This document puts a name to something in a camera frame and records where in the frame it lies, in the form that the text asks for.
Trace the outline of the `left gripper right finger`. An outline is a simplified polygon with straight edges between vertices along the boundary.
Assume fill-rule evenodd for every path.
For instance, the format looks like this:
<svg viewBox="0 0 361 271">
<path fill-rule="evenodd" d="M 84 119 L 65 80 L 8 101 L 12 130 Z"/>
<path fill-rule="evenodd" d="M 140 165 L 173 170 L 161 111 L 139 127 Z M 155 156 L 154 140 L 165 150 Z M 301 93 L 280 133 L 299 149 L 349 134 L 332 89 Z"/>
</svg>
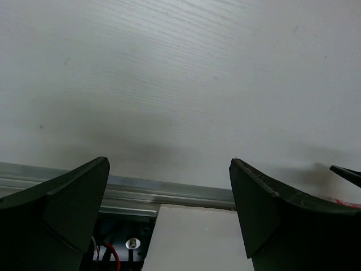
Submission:
<svg viewBox="0 0 361 271">
<path fill-rule="evenodd" d="M 229 172 L 255 270 L 360 269 L 359 208 L 307 194 L 240 159 L 232 159 Z"/>
</svg>

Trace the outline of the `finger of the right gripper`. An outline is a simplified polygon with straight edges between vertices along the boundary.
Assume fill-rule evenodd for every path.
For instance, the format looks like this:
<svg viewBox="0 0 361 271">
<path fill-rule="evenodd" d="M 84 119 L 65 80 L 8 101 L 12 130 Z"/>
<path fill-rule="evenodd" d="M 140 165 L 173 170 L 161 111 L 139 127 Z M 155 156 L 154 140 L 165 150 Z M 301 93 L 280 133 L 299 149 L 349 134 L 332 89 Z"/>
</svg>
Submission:
<svg viewBox="0 0 361 271">
<path fill-rule="evenodd" d="M 361 173 L 360 172 L 357 172 L 357 171 L 354 171 L 351 169 L 338 167 L 335 165 L 332 165 L 330 167 L 330 170 L 332 172 L 334 172 L 335 174 L 337 174 L 338 176 L 342 177 L 343 179 L 356 185 L 357 187 L 361 187 Z"/>
</svg>

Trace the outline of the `clear bottle red label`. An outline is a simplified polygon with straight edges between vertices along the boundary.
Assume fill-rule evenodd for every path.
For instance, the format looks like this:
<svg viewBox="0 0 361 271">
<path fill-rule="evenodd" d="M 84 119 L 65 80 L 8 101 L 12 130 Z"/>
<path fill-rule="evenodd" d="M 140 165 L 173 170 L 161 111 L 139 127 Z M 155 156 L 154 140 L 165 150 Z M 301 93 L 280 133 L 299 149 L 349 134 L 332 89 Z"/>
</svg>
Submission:
<svg viewBox="0 0 361 271">
<path fill-rule="evenodd" d="M 325 200 L 327 200 L 329 202 L 336 203 L 336 204 L 341 205 L 341 206 L 361 209 L 361 204 L 350 203 L 350 202 L 346 202 L 346 201 L 343 201 L 343 200 L 340 200 L 340 199 L 330 198 L 330 197 L 325 197 Z"/>
</svg>

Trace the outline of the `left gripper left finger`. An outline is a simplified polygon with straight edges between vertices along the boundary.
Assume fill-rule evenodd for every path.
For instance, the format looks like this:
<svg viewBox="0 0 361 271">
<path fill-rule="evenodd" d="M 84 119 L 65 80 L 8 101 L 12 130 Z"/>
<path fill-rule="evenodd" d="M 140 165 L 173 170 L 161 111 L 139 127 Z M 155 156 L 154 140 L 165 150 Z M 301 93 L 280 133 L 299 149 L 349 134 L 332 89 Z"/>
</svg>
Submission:
<svg viewBox="0 0 361 271">
<path fill-rule="evenodd" d="M 108 176 L 98 157 L 1 198 L 1 270 L 79 270 Z"/>
</svg>

